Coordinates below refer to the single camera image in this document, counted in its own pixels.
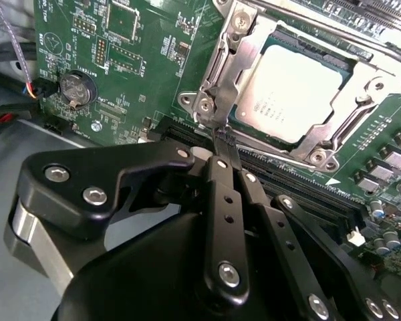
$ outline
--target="cpu socket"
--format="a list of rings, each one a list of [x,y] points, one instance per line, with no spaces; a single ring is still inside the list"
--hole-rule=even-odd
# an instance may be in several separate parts
[[[178,103],[200,125],[225,127],[241,149],[334,172],[354,131],[401,94],[401,62],[385,54],[366,60],[249,2],[214,4],[223,28],[199,90],[181,92]]]

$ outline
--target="motherboard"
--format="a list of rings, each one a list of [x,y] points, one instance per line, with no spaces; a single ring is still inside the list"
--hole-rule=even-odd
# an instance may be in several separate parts
[[[401,0],[268,2],[401,55]],[[60,86],[42,110],[101,145],[137,143],[163,118],[198,132],[225,119],[241,152],[364,204],[365,241],[342,247],[401,276],[401,63],[247,3],[36,0],[39,76]]]

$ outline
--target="green circuit board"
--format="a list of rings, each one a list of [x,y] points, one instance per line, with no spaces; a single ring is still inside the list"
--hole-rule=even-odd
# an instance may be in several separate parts
[[[360,21],[360,16],[339,6],[340,0],[296,2],[376,39],[383,40],[389,29],[385,23],[364,18]],[[365,55],[308,25],[291,19],[286,22]],[[61,95],[42,100],[41,107],[45,114],[69,120],[75,132],[101,145],[135,143],[144,117],[151,118],[153,126],[163,116],[194,126],[176,97],[181,91],[198,89],[222,24],[223,18],[211,0],[35,0],[39,75],[58,81],[62,74],[80,70],[93,79],[98,89],[96,101],[77,111],[71,110]],[[100,122],[101,131],[92,130],[93,122]],[[245,130],[258,135],[252,128]],[[371,158],[378,157],[384,145],[395,145],[394,137],[400,130],[401,95],[393,95],[338,152],[340,168],[335,173],[281,166],[355,201],[380,199],[401,212],[401,197],[396,190],[401,171],[374,195],[354,182],[354,175]],[[371,223],[367,244],[348,249],[355,256],[374,252],[372,240],[384,231],[398,230],[401,238],[401,215],[387,215],[382,225]],[[401,247],[388,258],[393,255],[401,261]],[[401,274],[401,263],[386,259],[385,264],[388,270]]]

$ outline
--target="white triangle marking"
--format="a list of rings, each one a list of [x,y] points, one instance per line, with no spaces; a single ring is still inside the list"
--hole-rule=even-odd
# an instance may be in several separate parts
[[[328,182],[325,183],[326,186],[328,185],[334,185],[334,184],[339,184],[341,183],[340,181],[338,181],[337,179],[329,179]]]

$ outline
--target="bolt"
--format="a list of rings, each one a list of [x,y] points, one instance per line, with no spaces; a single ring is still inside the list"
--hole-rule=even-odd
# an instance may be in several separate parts
[[[252,183],[255,182],[255,176],[252,175],[251,173],[247,173],[247,178],[249,179],[250,182],[252,182]]]
[[[177,150],[178,155],[180,155],[181,157],[187,158],[188,157],[188,153],[183,150],[183,149],[178,149]]]
[[[398,311],[395,310],[395,308],[393,306],[391,306],[388,301],[383,300],[383,306],[385,307],[385,310],[388,311],[388,313],[391,315],[391,317],[393,317],[394,319],[400,318]]]
[[[383,312],[376,303],[374,303],[371,299],[366,298],[366,304],[375,316],[377,316],[379,319],[383,318]]]
[[[224,169],[227,168],[227,164],[220,159],[217,161],[217,164]]]
[[[319,164],[322,163],[323,160],[327,157],[325,152],[323,150],[316,150],[310,155],[310,161],[313,164]]]
[[[289,199],[283,199],[282,201],[285,204],[285,206],[288,207],[289,209],[293,208],[293,203]]]
[[[100,206],[107,201],[107,194],[98,187],[89,187],[84,190],[83,198],[91,205]]]
[[[222,263],[219,266],[220,279],[230,288],[236,288],[240,279],[238,271],[228,263]]]
[[[232,26],[238,32],[246,32],[251,24],[251,18],[248,13],[244,11],[238,11],[235,13],[232,19]]]
[[[327,320],[329,317],[328,309],[320,298],[315,294],[309,296],[309,305],[321,320]]]
[[[202,109],[204,112],[209,112],[211,109],[213,109],[213,104],[208,98],[203,98],[199,102],[200,109]]]
[[[70,178],[68,171],[59,166],[51,166],[46,168],[45,176],[47,179],[55,183],[62,183]]]
[[[91,129],[94,132],[100,132],[102,130],[102,124],[98,120],[94,120],[91,124]]]

